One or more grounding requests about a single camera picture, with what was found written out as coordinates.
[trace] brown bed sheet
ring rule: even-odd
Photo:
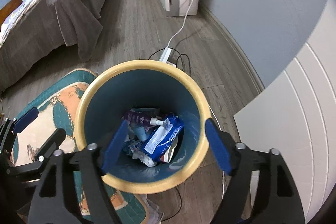
[[[0,48],[0,93],[63,44],[78,44],[81,61],[88,61],[102,31],[98,19],[104,2],[40,0],[11,30]]]

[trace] trash can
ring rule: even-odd
[[[79,150],[97,142],[120,125],[132,107],[158,107],[184,121],[184,131],[170,163],[147,167],[123,152],[103,181],[136,194],[163,192],[184,182],[203,161],[209,144],[205,121],[211,116],[207,100],[183,71],[153,60],[116,65],[98,76],[77,109],[74,137]]]

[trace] plastic wrapper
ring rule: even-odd
[[[160,157],[160,161],[161,162],[166,162],[166,163],[170,163],[173,155],[174,155],[174,150],[177,146],[177,142],[179,140],[179,137],[176,136],[175,140],[173,141],[173,143],[171,144],[171,146],[169,146],[169,148],[167,149],[167,151],[161,155]]]
[[[136,136],[139,138],[139,140],[141,140],[142,142],[147,140],[151,135],[149,132],[145,130],[145,127],[143,126],[131,123],[131,128],[133,132],[136,134]]]
[[[154,167],[156,165],[155,161],[153,161],[150,157],[141,151],[134,152],[132,158],[141,160],[141,162],[148,167]]]
[[[132,156],[133,153],[136,151],[140,150],[140,147],[142,145],[142,141],[137,140],[137,141],[129,141],[124,143],[123,151],[129,155]]]
[[[161,155],[172,145],[174,139],[183,128],[183,121],[178,116],[170,113],[165,119],[165,126],[154,130],[150,138],[141,146],[141,151],[153,161],[158,162]]]

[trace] black cable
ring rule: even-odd
[[[171,217],[168,217],[168,218],[166,218],[166,219],[164,219],[164,220],[161,220],[161,222],[164,222],[164,221],[167,221],[167,220],[173,218],[173,217],[176,216],[176,215],[181,211],[181,209],[182,209],[182,197],[181,197],[180,191],[179,191],[179,189],[178,189],[177,187],[175,187],[175,189],[176,189],[176,191],[177,191],[177,193],[178,193],[178,196],[180,197],[180,208],[179,208],[179,210],[177,211],[177,213],[176,213],[175,215],[173,215],[173,216],[171,216]]]
[[[177,49],[172,48],[172,47],[169,47],[169,48],[172,49],[172,50],[174,50],[174,51],[176,51],[176,52],[179,54],[179,56],[181,56],[180,52],[179,52]],[[148,60],[150,60],[151,57],[152,57],[154,54],[156,54],[156,53],[158,53],[158,52],[160,52],[160,51],[162,51],[162,50],[164,50],[164,49],[165,49],[165,47],[164,47],[164,48],[161,48],[161,49],[157,50],[156,52],[154,52],[153,54],[151,54],[151,56],[148,58]]]
[[[182,71],[184,71],[184,65],[183,65],[183,60],[182,60],[182,56],[185,55],[188,58],[188,62],[189,62],[189,76],[191,77],[191,64],[190,64],[190,58],[187,54],[180,54],[176,60],[176,67],[177,67],[177,62],[179,61],[179,59],[181,58],[181,62],[182,62]]]

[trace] white door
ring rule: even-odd
[[[336,183],[335,90],[336,0],[327,0],[297,56],[234,116],[241,141],[251,149],[280,150],[298,188],[306,223]],[[257,182],[253,173],[252,196]]]

